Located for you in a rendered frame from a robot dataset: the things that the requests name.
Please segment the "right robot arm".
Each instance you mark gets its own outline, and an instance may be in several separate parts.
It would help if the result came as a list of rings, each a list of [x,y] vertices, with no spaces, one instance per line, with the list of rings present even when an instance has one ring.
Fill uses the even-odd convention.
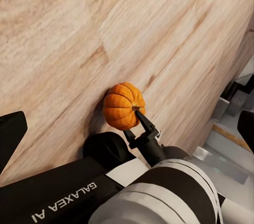
[[[148,120],[141,112],[135,111],[145,133],[135,139],[131,130],[123,131],[130,149],[138,148],[147,163],[154,167],[161,161],[168,159],[159,146],[162,131],[155,128],[155,125]],[[229,200],[220,193],[217,193],[221,209],[223,224],[254,224],[254,212]]]

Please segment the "pumpkin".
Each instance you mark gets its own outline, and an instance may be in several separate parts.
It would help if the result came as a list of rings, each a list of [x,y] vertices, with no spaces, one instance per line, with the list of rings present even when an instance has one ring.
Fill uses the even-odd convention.
[[[103,101],[102,115],[111,127],[127,131],[140,124],[135,111],[145,115],[145,102],[138,88],[133,84],[122,83],[110,89]]]

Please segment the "cauldron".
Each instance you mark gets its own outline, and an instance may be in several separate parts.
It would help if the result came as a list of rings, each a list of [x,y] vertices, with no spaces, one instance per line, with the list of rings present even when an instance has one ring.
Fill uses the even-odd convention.
[[[161,144],[160,147],[168,159],[182,159],[185,161],[189,161],[191,159],[191,156],[179,147],[164,146],[163,144]]]

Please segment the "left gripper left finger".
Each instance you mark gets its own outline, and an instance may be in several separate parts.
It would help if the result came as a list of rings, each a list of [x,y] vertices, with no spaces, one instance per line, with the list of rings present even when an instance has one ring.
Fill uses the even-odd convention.
[[[0,117],[0,174],[28,130],[23,111]]]

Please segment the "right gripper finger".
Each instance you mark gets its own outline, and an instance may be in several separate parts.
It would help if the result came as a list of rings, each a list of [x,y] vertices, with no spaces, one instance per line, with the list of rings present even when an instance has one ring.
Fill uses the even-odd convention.
[[[146,134],[151,133],[156,129],[155,125],[151,121],[149,121],[148,118],[145,117],[141,112],[136,110],[135,113],[136,113],[137,117],[139,118],[140,123],[142,124],[143,128],[145,129]]]
[[[127,130],[127,131],[123,131],[127,141],[129,142],[129,144],[133,144],[135,142],[135,135],[132,133],[131,130]]]

